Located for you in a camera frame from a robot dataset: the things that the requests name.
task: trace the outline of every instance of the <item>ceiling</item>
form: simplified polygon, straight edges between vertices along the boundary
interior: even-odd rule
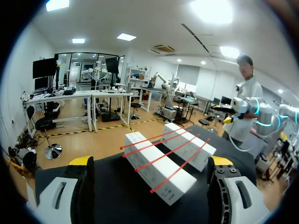
[[[278,28],[278,21],[265,8],[254,0],[228,0],[233,9],[232,23],[215,25],[200,20],[191,9],[192,1],[70,0],[68,8],[51,12],[42,8],[33,23],[58,50],[79,50],[84,46],[116,52],[127,48],[148,51],[157,44],[167,44],[176,50],[176,55],[161,57],[166,61],[178,63],[180,58],[182,64],[239,74],[235,61],[223,57],[219,50],[219,46],[236,47],[252,57],[256,70],[299,96],[296,61]],[[209,53],[182,24],[192,30]],[[137,38],[130,42],[118,40],[120,33]],[[74,45],[72,38],[86,41]]]
[[[59,54],[61,57],[68,56],[68,54]],[[71,56],[71,61],[76,62],[76,61],[101,61],[106,58],[111,58],[115,56],[111,55],[102,55],[102,54],[95,54],[95,53],[73,53]]]

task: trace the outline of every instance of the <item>keyboard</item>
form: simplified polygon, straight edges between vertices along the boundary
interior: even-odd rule
[[[34,90],[32,93],[38,93],[38,92],[45,92],[45,91],[48,91],[48,88],[39,88],[37,90]]]

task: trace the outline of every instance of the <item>white box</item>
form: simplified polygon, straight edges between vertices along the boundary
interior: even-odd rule
[[[174,137],[175,135],[181,134],[185,132],[185,129],[179,129],[180,127],[169,123],[164,125],[163,133],[175,131],[173,133],[164,135],[162,140],[169,139]],[[194,137],[193,134],[186,132],[174,139],[164,142],[163,144],[167,146],[170,150],[174,150],[177,147],[183,145],[185,142],[189,141]],[[181,147],[179,150],[175,151],[174,153],[181,157],[183,160],[187,161],[205,142],[199,138],[194,138],[191,142],[186,144],[185,146]],[[205,168],[208,157],[214,155],[216,152],[216,148],[209,145],[208,143],[203,146],[203,148],[190,160],[190,164],[198,169],[200,172]]]
[[[137,143],[142,140],[146,140],[146,138],[139,132],[125,135],[125,145]],[[125,154],[150,145],[152,145],[150,141],[145,141],[137,145],[127,147],[125,148]],[[131,163],[133,168],[136,169],[163,155],[164,153],[162,153],[157,147],[151,146],[144,150],[131,154],[126,158]],[[158,161],[152,163],[151,165],[139,170],[138,173],[153,189],[178,169],[179,166],[170,158],[165,156],[162,159],[159,159]],[[180,169],[169,181],[158,188],[155,192],[167,204],[172,205],[181,196],[183,196],[184,193],[186,193],[195,182],[196,179],[193,176],[191,176],[183,169]]]
[[[134,87],[140,87],[141,83],[134,83]]]

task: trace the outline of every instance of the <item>stool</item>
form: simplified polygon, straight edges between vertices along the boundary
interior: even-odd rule
[[[140,116],[138,116],[138,115],[135,114],[135,108],[137,110],[137,108],[140,108],[141,105],[138,104],[138,103],[131,103],[131,107],[133,107],[134,109],[133,109],[133,114],[131,115],[130,119],[131,120],[138,120],[138,119],[140,119]]]
[[[211,133],[215,133],[215,134],[218,134],[218,131],[215,129],[216,128],[216,123],[217,123],[217,120],[219,119],[219,115],[217,115],[215,117],[215,122],[214,122],[214,126],[212,128],[208,128],[207,130]]]
[[[210,125],[210,122],[208,122],[206,119],[199,119],[198,122],[201,123],[202,126]]]
[[[29,106],[27,108],[27,115],[28,115],[29,120],[31,120],[33,114],[34,114],[34,107]],[[49,140],[49,136],[47,134],[47,130],[55,127],[55,123],[53,123],[52,119],[48,119],[45,117],[45,118],[41,118],[37,122],[35,122],[35,127],[36,127],[36,130],[46,132],[46,139],[47,139],[49,146],[46,147],[46,149],[45,149],[45,157],[48,160],[54,160],[54,159],[58,158],[60,156],[60,154],[62,153],[62,146],[59,144],[51,144],[50,140]]]

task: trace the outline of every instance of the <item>computer monitor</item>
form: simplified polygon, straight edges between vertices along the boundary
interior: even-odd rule
[[[33,62],[32,77],[41,78],[54,76],[56,73],[56,59],[49,58]]]
[[[222,97],[221,98],[221,103],[222,104],[228,104],[228,105],[230,105],[231,101],[232,101],[232,99],[227,98],[227,97]]]
[[[215,104],[219,105],[219,104],[220,104],[220,100],[219,100],[219,99],[217,99],[217,98],[214,98],[214,100],[213,100],[213,103],[215,103]]]
[[[40,89],[40,88],[47,88],[48,87],[48,77],[44,78],[37,78],[35,80],[35,90]]]
[[[118,60],[117,57],[106,58],[107,71],[111,73],[118,74]]]

